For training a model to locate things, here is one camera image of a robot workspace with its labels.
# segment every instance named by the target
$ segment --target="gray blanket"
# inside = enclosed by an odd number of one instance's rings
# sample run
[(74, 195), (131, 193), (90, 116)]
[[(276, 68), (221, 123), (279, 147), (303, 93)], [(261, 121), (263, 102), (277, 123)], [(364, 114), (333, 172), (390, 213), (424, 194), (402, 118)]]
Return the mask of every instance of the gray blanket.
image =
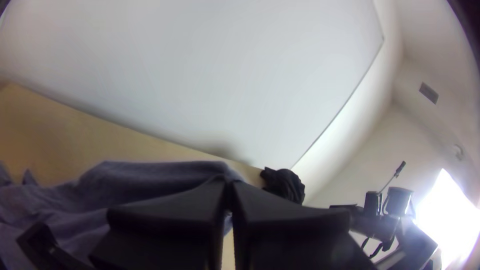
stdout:
[[(108, 207), (191, 190), (219, 174), (242, 181), (224, 162), (103, 162), (77, 181), (41, 187), (29, 171), (13, 184), (0, 165), (0, 258), (9, 270), (35, 269), (16, 239), (42, 221), (65, 251), (90, 264), (88, 254), (109, 230)], [(224, 228), (232, 228), (229, 214)]]

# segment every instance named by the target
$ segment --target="beige wall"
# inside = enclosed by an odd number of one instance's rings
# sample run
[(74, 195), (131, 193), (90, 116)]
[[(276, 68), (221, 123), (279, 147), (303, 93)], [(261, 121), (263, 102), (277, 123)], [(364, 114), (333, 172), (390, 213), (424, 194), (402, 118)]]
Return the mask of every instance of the beige wall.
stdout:
[[(406, 166), (390, 186), (415, 191), (414, 205), (430, 191), (442, 168), (447, 171), (453, 168), (452, 158), (435, 136), (394, 104), (350, 162), (308, 204), (320, 208), (342, 204), (363, 206), (365, 193), (379, 191), (402, 161), (406, 161)], [(353, 237), (359, 244), (365, 239), (359, 234)], [(371, 254), (378, 244), (370, 240), (365, 252)], [(381, 252), (375, 260), (386, 254)]]

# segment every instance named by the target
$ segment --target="black object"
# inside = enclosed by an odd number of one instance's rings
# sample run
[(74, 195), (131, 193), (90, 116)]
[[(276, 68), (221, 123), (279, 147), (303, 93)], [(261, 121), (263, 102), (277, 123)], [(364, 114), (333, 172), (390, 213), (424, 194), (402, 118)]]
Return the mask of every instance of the black object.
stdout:
[(265, 180), (264, 191), (300, 205), (304, 202), (305, 185), (293, 171), (289, 169), (274, 170), (265, 167), (260, 176)]
[(414, 192), (401, 187), (389, 187), (385, 202), (384, 210), (390, 216), (403, 217), (407, 213), (410, 199)]
[(94, 270), (63, 251), (50, 228), (41, 222), (30, 227), (17, 242), (39, 270)]
[(380, 215), (382, 210), (382, 193), (376, 191), (368, 191), (365, 194), (365, 204), (363, 212), (366, 217), (374, 218)]
[(110, 231), (90, 255), (98, 269), (220, 269), (226, 181), (107, 212)]
[(437, 243), (413, 224), (405, 233), (399, 231), (397, 238), (398, 248), (375, 264), (378, 270), (422, 270), (438, 248)]
[[(99, 270), (219, 270), (227, 210), (238, 270), (375, 269), (348, 233), (347, 210), (303, 207), (223, 175), (179, 194), (110, 208), (111, 229), (91, 261)], [(46, 225), (36, 228), (18, 243), (39, 270), (92, 269), (59, 249)]]

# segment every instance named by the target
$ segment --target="black fabric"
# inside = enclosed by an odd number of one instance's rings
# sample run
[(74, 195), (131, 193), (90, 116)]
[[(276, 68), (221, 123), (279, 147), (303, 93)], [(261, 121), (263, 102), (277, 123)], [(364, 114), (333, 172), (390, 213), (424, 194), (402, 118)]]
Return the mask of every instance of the black fabric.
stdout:
[(301, 205), (305, 199), (305, 185), (289, 169), (274, 170), (265, 167), (260, 176), (265, 180), (264, 191)]

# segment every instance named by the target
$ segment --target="wall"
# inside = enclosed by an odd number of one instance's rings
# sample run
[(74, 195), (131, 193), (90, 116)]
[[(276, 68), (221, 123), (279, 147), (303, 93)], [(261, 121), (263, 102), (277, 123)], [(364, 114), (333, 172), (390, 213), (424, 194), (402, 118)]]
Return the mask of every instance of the wall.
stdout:
[[(449, 172), (455, 168), (452, 157), (435, 135), (395, 103), (348, 164), (308, 205), (317, 208), (363, 206), (365, 193), (380, 190), (402, 161), (406, 161), (406, 166), (391, 186), (414, 190), (414, 205), (430, 191), (442, 168)], [(359, 244), (365, 239), (357, 234), (354, 237)], [(378, 243), (369, 241), (366, 253), (371, 254)], [(380, 253), (375, 259), (386, 254)]]
[[(453, 153), (454, 145), (463, 148), (462, 161), (456, 161), (450, 174), (457, 180), (465, 195), (477, 204), (480, 195), (480, 137), (478, 113), (461, 96), (449, 88), (448, 78), (433, 75), (418, 62), (405, 59), (394, 82), (394, 99), (431, 130), (446, 152)], [(420, 92), (422, 82), (438, 94), (437, 104)]]
[(398, 0), (405, 54), (443, 79), (468, 106), (479, 100), (480, 76), (465, 32), (447, 0)]
[(393, 81), (403, 60), (394, 0), (375, 0), (384, 43), (357, 89), (293, 171), (305, 184), (305, 201), (315, 197), (362, 145), (391, 102)]
[(15, 0), (0, 74), (129, 128), (291, 168), (382, 42), (372, 0)]

